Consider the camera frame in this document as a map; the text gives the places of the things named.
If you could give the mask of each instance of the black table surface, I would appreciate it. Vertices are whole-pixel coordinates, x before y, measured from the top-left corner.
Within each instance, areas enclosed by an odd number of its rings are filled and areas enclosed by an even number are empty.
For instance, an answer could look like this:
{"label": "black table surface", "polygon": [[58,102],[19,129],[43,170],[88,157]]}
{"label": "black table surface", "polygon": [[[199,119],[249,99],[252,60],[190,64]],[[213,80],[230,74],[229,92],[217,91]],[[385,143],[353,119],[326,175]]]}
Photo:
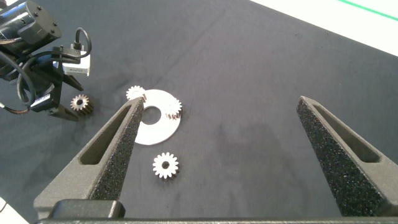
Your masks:
{"label": "black table surface", "polygon": [[[126,102],[134,85],[183,103],[177,132],[136,144],[120,201],[127,217],[340,216],[296,115],[313,98],[398,162],[398,59],[250,1],[36,0],[68,46],[91,35],[91,72],[77,77],[95,111],[78,123],[0,111],[0,197],[29,222],[35,197]],[[21,107],[0,83],[3,103]],[[78,91],[65,86],[66,106]],[[181,172],[163,182],[155,156]]]}

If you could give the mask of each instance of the gear hole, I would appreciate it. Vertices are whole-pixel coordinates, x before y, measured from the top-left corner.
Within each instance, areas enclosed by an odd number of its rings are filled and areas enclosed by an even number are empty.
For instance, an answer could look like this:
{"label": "gear hole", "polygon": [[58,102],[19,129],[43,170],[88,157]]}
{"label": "gear hole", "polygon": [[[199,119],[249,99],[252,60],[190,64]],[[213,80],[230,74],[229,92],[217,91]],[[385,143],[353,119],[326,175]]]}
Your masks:
{"label": "gear hole", "polygon": [[144,110],[144,115],[142,116],[142,122],[147,125],[152,125],[160,120],[162,113],[160,109],[151,106]]}
{"label": "gear hole", "polygon": [[169,166],[170,166],[170,164],[169,164],[169,162],[167,162],[167,161],[164,161],[164,162],[162,163],[162,168],[163,168],[163,169],[167,169],[167,168],[169,168]]}

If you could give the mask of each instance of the gear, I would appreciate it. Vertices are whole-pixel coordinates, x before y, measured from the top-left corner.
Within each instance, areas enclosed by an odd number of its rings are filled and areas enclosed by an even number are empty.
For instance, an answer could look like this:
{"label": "gear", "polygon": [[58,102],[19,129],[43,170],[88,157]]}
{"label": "gear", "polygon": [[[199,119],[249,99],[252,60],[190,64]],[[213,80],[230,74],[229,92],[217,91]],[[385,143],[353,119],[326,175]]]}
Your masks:
{"label": "gear", "polygon": [[171,102],[167,105],[167,107],[166,107],[166,109],[165,109],[165,112],[166,112],[166,116],[167,116],[169,119],[181,118],[181,114],[182,114],[182,105],[181,105],[181,102],[180,102],[178,99],[174,98],[174,100],[171,101]]}
{"label": "gear", "polygon": [[177,175],[178,162],[177,158],[173,154],[162,153],[154,159],[154,171],[155,175],[159,175],[160,178],[171,178],[173,175]]}
{"label": "gear", "polygon": [[143,102],[146,102],[146,95],[145,95],[145,89],[140,86],[132,86],[127,92],[126,96],[128,100],[133,100],[138,97],[142,97]]}
{"label": "gear", "polygon": [[79,115],[88,115],[93,112],[93,104],[85,95],[75,96],[70,102],[70,107]]}

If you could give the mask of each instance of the small gear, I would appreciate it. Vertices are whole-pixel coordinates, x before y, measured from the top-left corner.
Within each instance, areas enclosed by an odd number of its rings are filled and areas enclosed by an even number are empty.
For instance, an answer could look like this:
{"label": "small gear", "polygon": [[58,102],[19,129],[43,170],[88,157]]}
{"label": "small gear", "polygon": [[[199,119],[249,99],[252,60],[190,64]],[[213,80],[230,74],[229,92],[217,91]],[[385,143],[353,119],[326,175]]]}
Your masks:
{"label": "small gear", "polygon": [[93,104],[86,95],[75,96],[70,102],[70,107],[79,115],[88,115],[93,112]]}
{"label": "small gear", "polygon": [[173,101],[171,101],[165,109],[166,112],[166,116],[169,119],[177,119],[177,118],[181,118],[181,114],[182,114],[182,105],[181,102],[174,98]]}
{"label": "small gear", "polygon": [[142,97],[143,102],[146,102],[146,95],[145,95],[145,89],[140,86],[132,86],[127,92],[126,96],[128,100],[133,100],[138,97]]}
{"label": "small gear", "polygon": [[154,171],[155,175],[159,175],[159,178],[167,179],[176,175],[178,172],[177,158],[173,154],[162,153],[154,159]]}

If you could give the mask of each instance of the white ring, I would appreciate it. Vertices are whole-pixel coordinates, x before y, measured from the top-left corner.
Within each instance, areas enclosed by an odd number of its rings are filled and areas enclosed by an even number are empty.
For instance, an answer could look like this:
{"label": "white ring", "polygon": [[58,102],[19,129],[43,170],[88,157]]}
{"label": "white ring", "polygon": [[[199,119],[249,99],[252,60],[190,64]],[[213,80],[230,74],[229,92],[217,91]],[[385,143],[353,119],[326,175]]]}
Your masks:
{"label": "white ring", "polygon": [[170,93],[162,90],[146,90],[145,95],[147,99],[144,109],[155,107],[162,114],[155,124],[145,124],[141,121],[139,125],[136,143],[151,146],[171,137],[180,125],[181,118],[168,119],[165,113],[169,102],[175,100]]}

